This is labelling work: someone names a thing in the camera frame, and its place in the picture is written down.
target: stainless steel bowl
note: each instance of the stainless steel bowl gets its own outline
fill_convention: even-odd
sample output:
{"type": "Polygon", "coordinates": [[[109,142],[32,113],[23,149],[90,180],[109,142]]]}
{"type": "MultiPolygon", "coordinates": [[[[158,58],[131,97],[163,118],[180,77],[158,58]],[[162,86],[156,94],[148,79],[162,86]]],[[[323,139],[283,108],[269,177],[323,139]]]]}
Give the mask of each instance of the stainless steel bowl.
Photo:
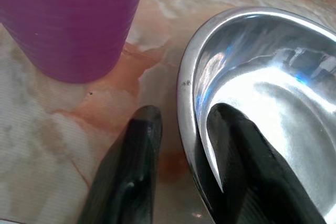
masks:
{"type": "Polygon", "coordinates": [[[336,223],[335,56],[335,33],[274,8],[231,9],[195,33],[177,82],[178,122],[194,179],[214,219],[220,208],[216,199],[225,188],[220,188],[206,119],[214,104],[225,102],[257,124],[326,222],[336,223]]]}

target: table surface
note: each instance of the table surface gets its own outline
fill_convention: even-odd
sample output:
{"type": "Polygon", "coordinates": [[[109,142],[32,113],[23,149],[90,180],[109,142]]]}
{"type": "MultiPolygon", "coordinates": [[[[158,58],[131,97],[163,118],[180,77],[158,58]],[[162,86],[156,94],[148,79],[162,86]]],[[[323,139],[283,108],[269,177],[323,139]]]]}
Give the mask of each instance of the table surface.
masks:
{"type": "Polygon", "coordinates": [[[79,85],[41,74],[0,26],[0,219],[75,223],[107,149],[152,104],[164,123],[154,223],[211,223],[181,146],[175,82],[192,34],[237,6],[282,8],[336,30],[336,0],[141,0],[117,66],[79,85]]]}

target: purple plastic container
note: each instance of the purple plastic container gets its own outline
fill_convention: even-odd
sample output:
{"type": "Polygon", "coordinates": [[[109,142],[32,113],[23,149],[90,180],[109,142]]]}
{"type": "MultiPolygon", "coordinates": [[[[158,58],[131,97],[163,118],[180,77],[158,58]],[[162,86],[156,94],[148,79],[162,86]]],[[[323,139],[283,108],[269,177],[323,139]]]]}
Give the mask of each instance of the purple plastic container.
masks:
{"type": "Polygon", "coordinates": [[[117,63],[139,0],[0,0],[0,22],[31,62],[83,83],[117,63]]]}

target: dark object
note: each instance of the dark object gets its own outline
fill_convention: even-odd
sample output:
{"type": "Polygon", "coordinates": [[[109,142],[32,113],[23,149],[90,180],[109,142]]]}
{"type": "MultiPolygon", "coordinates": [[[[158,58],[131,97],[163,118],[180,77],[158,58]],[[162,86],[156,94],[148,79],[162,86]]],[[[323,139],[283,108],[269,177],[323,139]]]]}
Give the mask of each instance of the dark object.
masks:
{"type": "Polygon", "coordinates": [[[285,159],[241,112],[215,105],[207,130],[218,150],[224,223],[326,224],[285,159]]]}
{"type": "Polygon", "coordinates": [[[151,224],[162,120],[153,106],[139,109],[108,150],[78,224],[151,224]]]}

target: marble surface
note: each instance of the marble surface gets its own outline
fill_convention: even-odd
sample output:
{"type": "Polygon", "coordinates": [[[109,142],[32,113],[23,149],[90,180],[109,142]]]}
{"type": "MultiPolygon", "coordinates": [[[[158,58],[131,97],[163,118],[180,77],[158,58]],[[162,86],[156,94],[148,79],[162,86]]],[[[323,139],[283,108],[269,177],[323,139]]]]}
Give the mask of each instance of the marble surface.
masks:
{"type": "Polygon", "coordinates": [[[164,121],[154,223],[211,223],[183,154],[175,82],[193,32],[236,6],[278,7],[336,30],[336,0],[141,0],[117,66],[75,85],[41,74],[1,26],[0,220],[75,223],[108,147],[152,104],[164,121]]]}

